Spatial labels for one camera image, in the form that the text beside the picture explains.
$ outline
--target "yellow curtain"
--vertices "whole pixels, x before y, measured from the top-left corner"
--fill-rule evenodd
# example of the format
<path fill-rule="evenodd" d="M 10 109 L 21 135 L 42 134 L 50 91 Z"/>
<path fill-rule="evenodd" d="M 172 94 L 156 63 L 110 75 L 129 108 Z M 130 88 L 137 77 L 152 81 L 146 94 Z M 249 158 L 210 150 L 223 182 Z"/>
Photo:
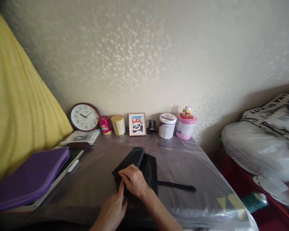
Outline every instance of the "yellow curtain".
<path fill-rule="evenodd" d="M 0 180 L 73 131 L 0 15 Z"/>

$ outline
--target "white lid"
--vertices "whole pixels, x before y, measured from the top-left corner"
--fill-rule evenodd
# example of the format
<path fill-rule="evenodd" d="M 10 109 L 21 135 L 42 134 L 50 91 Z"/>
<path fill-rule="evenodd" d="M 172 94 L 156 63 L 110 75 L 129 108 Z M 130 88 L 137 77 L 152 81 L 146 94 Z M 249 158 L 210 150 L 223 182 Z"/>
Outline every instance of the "white lid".
<path fill-rule="evenodd" d="M 160 115 L 160 121 L 165 124 L 175 124 L 177 121 L 177 118 L 173 114 L 164 113 Z"/>

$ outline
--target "floral wall pattern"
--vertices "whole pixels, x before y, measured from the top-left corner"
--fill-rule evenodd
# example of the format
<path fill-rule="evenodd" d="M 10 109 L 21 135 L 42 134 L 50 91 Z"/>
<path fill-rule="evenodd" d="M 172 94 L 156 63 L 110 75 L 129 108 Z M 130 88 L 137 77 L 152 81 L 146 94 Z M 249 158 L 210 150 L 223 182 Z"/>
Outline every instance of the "floral wall pattern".
<path fill-rule="evenodd" d="M 4 0 L 0 12 L 66 112 L 89 102 L 158 120 L 190 105 L 206 152 L 289 92 L 289 0 Z"/>

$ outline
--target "clock hand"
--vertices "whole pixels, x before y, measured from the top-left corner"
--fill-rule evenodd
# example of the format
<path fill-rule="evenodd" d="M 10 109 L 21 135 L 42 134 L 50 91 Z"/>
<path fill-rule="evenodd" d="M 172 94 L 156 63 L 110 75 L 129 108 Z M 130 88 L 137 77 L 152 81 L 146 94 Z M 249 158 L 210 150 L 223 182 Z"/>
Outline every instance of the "clock hand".
<path fill-rule="evenodd" d="M 92 112 L 93 112 L 93 111 L 92 111 Z M 90 112 L 89 115 L 90 115 L 92 112 Z M 86 118 L 87 118 L 89 115 L 87 115 Z"/>

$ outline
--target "purple case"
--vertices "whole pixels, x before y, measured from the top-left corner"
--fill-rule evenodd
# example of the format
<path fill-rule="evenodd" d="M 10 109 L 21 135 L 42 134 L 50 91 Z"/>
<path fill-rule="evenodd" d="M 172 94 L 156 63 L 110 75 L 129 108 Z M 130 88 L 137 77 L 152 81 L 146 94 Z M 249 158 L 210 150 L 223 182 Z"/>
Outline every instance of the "purple case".
<path fill-rule="evenodd" d="M 70 156 L 68 147 L 34 153 L 0 182 L 0 212 L 34 202 L 47 193 Z"/>

